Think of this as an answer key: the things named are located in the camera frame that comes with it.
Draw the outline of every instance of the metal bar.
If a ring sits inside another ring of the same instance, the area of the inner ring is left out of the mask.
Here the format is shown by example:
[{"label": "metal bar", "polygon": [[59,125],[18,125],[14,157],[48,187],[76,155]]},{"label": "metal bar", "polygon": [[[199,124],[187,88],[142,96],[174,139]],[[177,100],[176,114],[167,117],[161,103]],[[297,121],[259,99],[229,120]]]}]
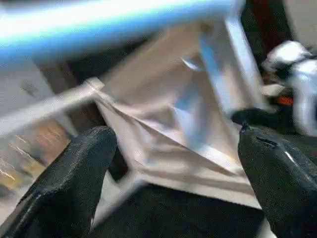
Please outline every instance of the metal bar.
[{"label": "metal bar", "polygon": [[243,0],[100,0],[36,10],[10,10],[0,19],[0,61],[56,57],[94,50],[165,26],[224,17]]},{"label": "metal bar", "polygon": [[54,114],[93,100],[104,85],[96,78],[53,98],[0,118],[0,138],[24,129]]}]

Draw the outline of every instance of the orange object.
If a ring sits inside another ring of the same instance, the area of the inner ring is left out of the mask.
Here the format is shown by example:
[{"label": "orange object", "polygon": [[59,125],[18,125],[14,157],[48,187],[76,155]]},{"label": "orange object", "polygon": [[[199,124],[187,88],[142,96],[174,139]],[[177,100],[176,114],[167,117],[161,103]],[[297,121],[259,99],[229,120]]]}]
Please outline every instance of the orange object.
[{"label": "orange object", "polygon": [[290,97],[284,97],[284,96],[282,96],[282,97],[279,97],[279,98],[277,99],[277,103],[283,104],[283,105],[291,106],[291,105],[293,105],[293,99],[290,98]]}]

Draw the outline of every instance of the white fabric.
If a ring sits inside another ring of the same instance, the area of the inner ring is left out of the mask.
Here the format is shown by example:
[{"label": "white fabric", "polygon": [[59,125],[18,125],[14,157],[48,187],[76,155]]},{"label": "white fabric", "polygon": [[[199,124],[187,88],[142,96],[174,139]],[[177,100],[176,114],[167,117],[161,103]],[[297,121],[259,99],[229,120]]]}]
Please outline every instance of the white fabric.
[{"label": "white fabric", "polygon": [[[195,26],[165,31],[101,78],[109,103],[99,109],[145,180],[259,207],[238,159],[238,129],[208,74],[182,60],[202,62],[198,44]],[[241,107],[241,92],[229,88]]]}]

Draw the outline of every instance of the white wall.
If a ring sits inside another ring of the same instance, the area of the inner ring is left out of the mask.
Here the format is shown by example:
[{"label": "white wall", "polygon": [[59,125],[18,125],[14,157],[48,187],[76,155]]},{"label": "white wall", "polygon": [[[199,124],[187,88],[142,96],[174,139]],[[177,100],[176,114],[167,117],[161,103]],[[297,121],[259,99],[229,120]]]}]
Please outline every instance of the white wall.
[{"label": "white wall", "polygon": [[317,0],[284,0],[294,38],[317,49]]}]

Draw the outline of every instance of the blue pipe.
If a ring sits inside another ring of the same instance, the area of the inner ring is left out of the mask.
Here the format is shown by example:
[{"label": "blue pipe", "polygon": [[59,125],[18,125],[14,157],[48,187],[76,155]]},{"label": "blue pipe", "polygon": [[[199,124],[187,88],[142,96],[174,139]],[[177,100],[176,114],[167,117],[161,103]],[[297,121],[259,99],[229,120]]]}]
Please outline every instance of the blue pipe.
[{"label": "blue pipe", "polygon": [[103,0],[22,10],[0,19],[0,62],[55,59],[165,26],[224,17],[241,0]]}]

